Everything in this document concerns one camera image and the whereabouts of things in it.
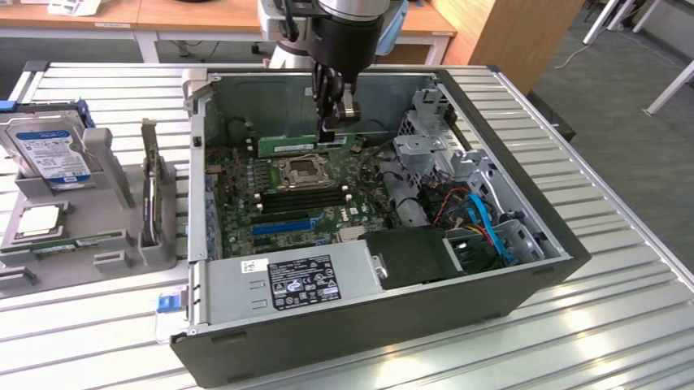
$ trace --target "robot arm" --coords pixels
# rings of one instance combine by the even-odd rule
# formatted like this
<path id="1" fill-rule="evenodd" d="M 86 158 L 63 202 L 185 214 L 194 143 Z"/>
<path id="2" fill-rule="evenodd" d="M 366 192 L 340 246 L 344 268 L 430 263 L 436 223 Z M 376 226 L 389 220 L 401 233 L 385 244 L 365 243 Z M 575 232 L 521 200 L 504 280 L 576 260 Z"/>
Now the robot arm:
<path id="1" fill-rule="evenodd" d="M 264 23 L 274 13 L 281 39 L 305 41 L 313 59 L 313 100 L 318 142 L 330 142 L 334 130 L 361 117 L 353 99 L 356 77 L 370 65 L 390 0 L 258 0 Z"/>

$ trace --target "blue pcie slot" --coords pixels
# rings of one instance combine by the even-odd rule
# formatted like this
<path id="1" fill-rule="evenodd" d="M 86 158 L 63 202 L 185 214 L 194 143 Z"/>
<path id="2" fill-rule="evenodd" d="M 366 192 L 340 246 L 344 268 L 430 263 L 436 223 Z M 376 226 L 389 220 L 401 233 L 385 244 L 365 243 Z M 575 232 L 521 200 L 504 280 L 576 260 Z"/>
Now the blue pcie slot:
<path id="1" fill-rule="evenodd" d="M 250 234 L 253 236 L 258 236 L 261 234 L 296 232 L 298 230 L 310 230 L 313 226 L 314 221 L 312 221 L 310 219 L 284 223 L 273 223 L 269 225 L 256 225 L 250 227 Z"/>

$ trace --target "motherboard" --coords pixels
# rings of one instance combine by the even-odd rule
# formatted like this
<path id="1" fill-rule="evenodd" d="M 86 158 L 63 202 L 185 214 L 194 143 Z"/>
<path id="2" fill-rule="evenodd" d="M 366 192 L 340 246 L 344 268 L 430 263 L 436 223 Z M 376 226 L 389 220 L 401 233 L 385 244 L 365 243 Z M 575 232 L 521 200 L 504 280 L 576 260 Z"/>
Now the motherboard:
<path id="1" fill-rule="evenodd" d="M 205 174 L 217 219 L 217 257 L 356 240 L 398 226 L 377 146 L 258 158 L 252 148 L 208 147 Z"/>

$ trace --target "aluminum slotted surface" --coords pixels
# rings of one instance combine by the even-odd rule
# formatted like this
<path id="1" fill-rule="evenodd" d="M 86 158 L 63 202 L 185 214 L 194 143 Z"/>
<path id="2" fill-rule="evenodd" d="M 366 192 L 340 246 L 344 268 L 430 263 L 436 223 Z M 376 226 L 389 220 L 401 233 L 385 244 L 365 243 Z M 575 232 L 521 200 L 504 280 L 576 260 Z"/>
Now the aluminum slotted surface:
<path id="1" fill-rule="evenodd" d="M 178 67 L 54 63 L 30 98 L 87 99 L 95 124 L 111 129 L 114 154 L 125 165 L 141 163 L 140 119 L 158 121 L 160 153 L 178 163 L 177 253 L 184 258 L 189 126 Z M 505 78 L 484 67 L 449 71 L 592 260 L 505 318 L 226 388 L 691 387 L 691 275 L 551 126 L 536 120 Z M 458 128 L 479 146 L 464 123 Z M 0 160 L 2 205 L 15 197 L 13 172 L 11 162 Z M 7 215 L 9 207 L 0 208 L 2 230 Z M 186 277 L 180 263 L 156 274 L 0 301 L 0 388 L 194 388 L 168 345 L 153 339 L 156 297 Z"/>

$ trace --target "blue hard drive label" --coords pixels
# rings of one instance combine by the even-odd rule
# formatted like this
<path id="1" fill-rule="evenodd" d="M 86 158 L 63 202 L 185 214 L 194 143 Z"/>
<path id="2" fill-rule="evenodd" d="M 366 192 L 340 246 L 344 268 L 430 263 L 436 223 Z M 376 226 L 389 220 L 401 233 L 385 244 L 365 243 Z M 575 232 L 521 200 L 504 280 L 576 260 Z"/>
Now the blue hard drive label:
<path id="1" fill-rule="evenodd" d="M 90 171 L 77 144 L 66 130 L 17 132 L 17 145 L 38 173 L 53 183 L 77 183 L 89 179 Z"/>
<path id="2" fill-rule="evenodd" d="M 269 263 L 272 306 L 277 310 L 314 305 L 341 298 L 328 255 Z"/>

